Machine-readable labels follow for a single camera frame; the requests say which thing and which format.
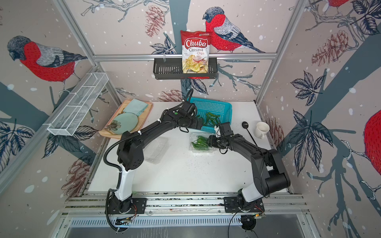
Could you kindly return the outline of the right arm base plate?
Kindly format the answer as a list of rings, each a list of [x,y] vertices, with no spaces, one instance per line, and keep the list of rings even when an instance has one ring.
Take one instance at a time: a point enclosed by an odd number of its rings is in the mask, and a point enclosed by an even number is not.
[[[246,202],[244,198],[237,196],[227,196],[223,198],[223,206],[226,213],[264,213],[265,208],[262,199]]]

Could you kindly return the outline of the teal plastic mesh basket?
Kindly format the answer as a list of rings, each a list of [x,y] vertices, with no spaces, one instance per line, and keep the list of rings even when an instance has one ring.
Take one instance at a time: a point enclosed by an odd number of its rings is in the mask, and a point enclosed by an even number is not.
[[[196,105],[197,116],[199,117],[204,118],[206,112],[211,112],[220,116],[221,123],[231,123],[232,121],[232,105],[230,103],[201,98],[191,98],[190,102]],[[209,133],[215,132],[214,127],[203,126],[201,130]]]

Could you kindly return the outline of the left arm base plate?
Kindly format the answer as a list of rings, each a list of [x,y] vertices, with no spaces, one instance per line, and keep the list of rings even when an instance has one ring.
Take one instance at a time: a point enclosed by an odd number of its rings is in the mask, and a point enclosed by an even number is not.
[[[106,211],[109,215],[144,214],[146,204],[146,198],[128,198],[120,201],[116,197],[112,197],[107,201]]]

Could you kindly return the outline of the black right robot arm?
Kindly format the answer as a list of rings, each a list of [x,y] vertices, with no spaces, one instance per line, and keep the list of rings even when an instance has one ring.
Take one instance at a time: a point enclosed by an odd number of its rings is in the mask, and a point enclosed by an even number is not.
[[[277,150],[260,148],[242,135],[234,134],[229,123],[218,123],[214,130],[215,135],[208,138],[209,146],[239,153],[251,163],[253,182],[237,195],[241,208],[249,209],[263,197],[290,187],[291,180]]]

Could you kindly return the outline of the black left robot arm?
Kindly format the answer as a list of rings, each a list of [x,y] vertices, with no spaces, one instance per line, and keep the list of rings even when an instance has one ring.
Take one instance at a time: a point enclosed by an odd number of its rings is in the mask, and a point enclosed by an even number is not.
[[[132,176],[134,170],[142,165],[143,149],[149,143],[176,128],[188,133],[190,129],[200,130],[203,127],[203,119],[197,117],[197,107],[191,102],[192,94],[191,89],[179,105],[165,109],[160,118],[149,126],[133,133],[124,132],[121,139],[106,150],[103,162],[118,169],[116,188],[110,188],[106,196],[106,214],[109,210],[126,214],[133,207]]]

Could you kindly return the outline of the green peppers pile container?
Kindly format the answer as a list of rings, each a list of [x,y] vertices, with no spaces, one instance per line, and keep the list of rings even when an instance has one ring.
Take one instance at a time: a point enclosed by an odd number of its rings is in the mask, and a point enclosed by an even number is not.
[[[197,136],[197,139],[195,141],[192,141],[191,145],[195,150],[199,150],[199,151],[209,150],[208,138],[203,136]]]

